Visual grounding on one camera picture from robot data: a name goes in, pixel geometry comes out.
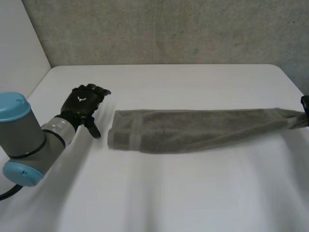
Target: black robotic glove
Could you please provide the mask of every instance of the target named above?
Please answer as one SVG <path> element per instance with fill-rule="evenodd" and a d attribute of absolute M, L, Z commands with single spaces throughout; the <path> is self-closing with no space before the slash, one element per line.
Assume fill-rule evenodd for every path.
<path fill-rule="evenodd" d="M 101 134 L 95 125 L 95 119 L 92 117 L 92 114 L 98 109 L 104 97 L 109 94 L 111 94 L 109 90 L 94 84 L 81 85 L 78 88 L 74 88 L 64 102 L 61 114 L 56 117 L 67 120 L 74 126 L 75 130 L 80 125 L 84 125 L 88 128 L 90 134 L 98 139 L 101 137 Z"/>

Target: fabric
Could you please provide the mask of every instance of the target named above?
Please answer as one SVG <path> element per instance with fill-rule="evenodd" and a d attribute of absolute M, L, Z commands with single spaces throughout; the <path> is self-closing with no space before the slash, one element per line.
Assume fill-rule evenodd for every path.
<path fill-rule="evenodd" d="M 184 153 L 307 125 L 305 113 L 280 108 L 116 111 L 108 146 L 155 154 Z"/>

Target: blue joint cap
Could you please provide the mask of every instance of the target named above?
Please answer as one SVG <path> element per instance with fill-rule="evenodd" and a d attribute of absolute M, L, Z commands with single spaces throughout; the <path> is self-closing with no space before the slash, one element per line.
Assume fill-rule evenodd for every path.
<path fill-rule="evenodd" d="M 21 186 L 35 186 L 44 177 L 44 174 L 35 168 L 11 161 L 4 165 L 2 171 L 6 178 Z"/>
<path fill-rule="evenodd" d="M 0 93 L 0 123 L 18 120 L 31 111 L 24 95 L 16 92 Z"/>

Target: black cable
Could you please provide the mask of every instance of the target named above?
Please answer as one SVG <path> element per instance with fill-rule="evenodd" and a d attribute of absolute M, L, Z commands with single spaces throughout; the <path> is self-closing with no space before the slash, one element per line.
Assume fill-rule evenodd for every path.
<path fill-rule="evenodd" d="M 13 188 L 11 188 L 9 191 L 7 191 L 4 194 L 0 195 L 0 201 L 5 200 L 9 197 L 12 197 L 15 193 L 17 193 L 19 190 L 21 190 L 23 186 L 21 185 L 15 185 Z"/>

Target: black object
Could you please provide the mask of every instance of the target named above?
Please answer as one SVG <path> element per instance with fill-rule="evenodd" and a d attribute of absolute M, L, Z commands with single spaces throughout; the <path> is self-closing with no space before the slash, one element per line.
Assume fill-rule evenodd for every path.
<path fill-rule="evenodd" d="M 90 134 L 98 139 L 101 137 L 101 134 L 94 123 L 95 119 L 92 117 L 92 114 L 97 110 L 104 97 L 109 94 L 111 94 L 109 90 L 94 84 L 81 85 L 78 88 L 74 88 L 64 102 L 61 114 L 56 117 L 67 120 L 74 126 L 75 130 L 80 125 L 84 125 L 88 128 Z"/>
<path fill-rule="evenodd" d="M 300 103 L 303 105 L 305 113 L 308 118 L 308 126 L 309 126 L 309 95 L 305 95 L 301 97 Z"/>
<path fill-rule="evenodd" d="M 0 201 L 5 200 L 5 199 L 13 196 L 15 193 L 17 193 L 19 190 L 21 190 L 22 187 L 23 186 L 21 186 L 21 185 L 15 185 L 9 191 L 7 191 L 6 193 L 0 195 Z"/>

